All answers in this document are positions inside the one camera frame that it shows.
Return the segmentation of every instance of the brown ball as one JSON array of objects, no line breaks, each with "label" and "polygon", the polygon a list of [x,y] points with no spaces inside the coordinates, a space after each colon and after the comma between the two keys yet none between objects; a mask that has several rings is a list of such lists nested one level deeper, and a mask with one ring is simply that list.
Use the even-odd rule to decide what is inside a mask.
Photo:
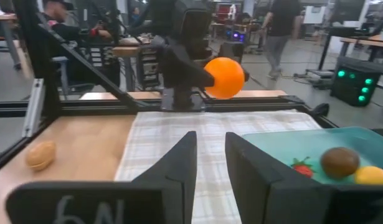
[{"label": "brown ball", "polygon": [[328,177],[342,179],[355,173],[360,165],[360,157],[353,150],[334,147],[321,156],[320,163]]}]

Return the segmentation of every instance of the black metal frame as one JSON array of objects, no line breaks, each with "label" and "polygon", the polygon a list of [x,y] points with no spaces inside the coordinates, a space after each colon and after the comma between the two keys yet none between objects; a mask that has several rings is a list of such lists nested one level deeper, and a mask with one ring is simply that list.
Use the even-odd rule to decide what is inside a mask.
[{"label": "black metal frame", "polygon": [[[123,93],[117,86],[106,79],[93,68],[84,58],[81,58],[66,44],[57,41],[64,50],[65,55],[71,60],[78,60],[97,77],[99,77],[109,92],[118,100],[85,100],[85,101],[60,101],[53,70],[50,66],[49,53],[46,51],[45,41],[48,30],[41,29],[40,21],[36,16],[37,7],[29,1],[13,0],[17,17],[22,28],[29,56],[32,61],[35,78],[45,80],[45,102],[42,110],[41,125],[37,132],[30,138],[22,138],[0,155],[0,168],[5,166],[14,156],[23,150],[44,129],[48,128],[60,116],[90,116],[137,114],[139,111],[161,111],[161,99],[135,100],[129,94]],[[324,114],[317,114],[305,105],[303,101],[294,96],[279,96],[265,98],[235,98],[231,100],[205,99],[206,112],[236,112],[236,111],[276,111],[295,109],[310,115],[323,128],[335,128],[334,123],[325,118]],[[0,117],[25,116],[27,102],[0,103]]]}]

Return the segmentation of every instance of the orange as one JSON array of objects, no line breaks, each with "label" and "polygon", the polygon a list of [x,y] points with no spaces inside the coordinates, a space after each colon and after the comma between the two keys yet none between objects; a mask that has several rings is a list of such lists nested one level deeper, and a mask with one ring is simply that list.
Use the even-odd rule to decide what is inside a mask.
[{"label": "orange", "polygon": [[235,60],[226,57],[215,58],[205,65],[205,70],[215,80],[214,86],[205,87],[205,90],[215,98],[229,99],[244,86],[244,71]]},{"label": "orange", "polygon": [[383,169],[375,166],[359,168],[354,174],[357,184],[383,184]]}]

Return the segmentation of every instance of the cap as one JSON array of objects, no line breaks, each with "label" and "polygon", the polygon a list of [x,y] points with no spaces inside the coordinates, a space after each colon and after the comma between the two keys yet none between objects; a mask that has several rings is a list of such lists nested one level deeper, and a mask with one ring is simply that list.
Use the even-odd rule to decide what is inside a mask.
[{"label": "cap", "polygon": [[73,4],[69,2],[65,2],[64,0],[43,0],[43,5],[48,2],[59,2],[64,5],[67,10],[73,10]]}]

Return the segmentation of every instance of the green light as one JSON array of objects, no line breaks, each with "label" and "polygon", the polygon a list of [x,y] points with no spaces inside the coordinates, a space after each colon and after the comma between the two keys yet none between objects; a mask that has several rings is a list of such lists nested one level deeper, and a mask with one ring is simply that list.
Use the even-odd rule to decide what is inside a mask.
[{"label": "green light", "polygon": [[366,84],[367,84],[367,85],[372,84],[372,82],[373,82],[372,79],[370,79],[370,78],[366,79]]},{"label": "green light", "polygon": [[367,87],[364,87],[361,89],[361,92],[362,93],[368,93],[369,89]]},{"label": "green light", "polygon": [[346,72],[341,70],[338,72],[338,77],[343,77],[343,76],[345,76],[345,74],[346,74]]},{"label": "green light", "polygon": [[366,97],[365,96],[359,96],[359,101],[360,102],[363,102],[363,101],[365,101],[366,100]]}]

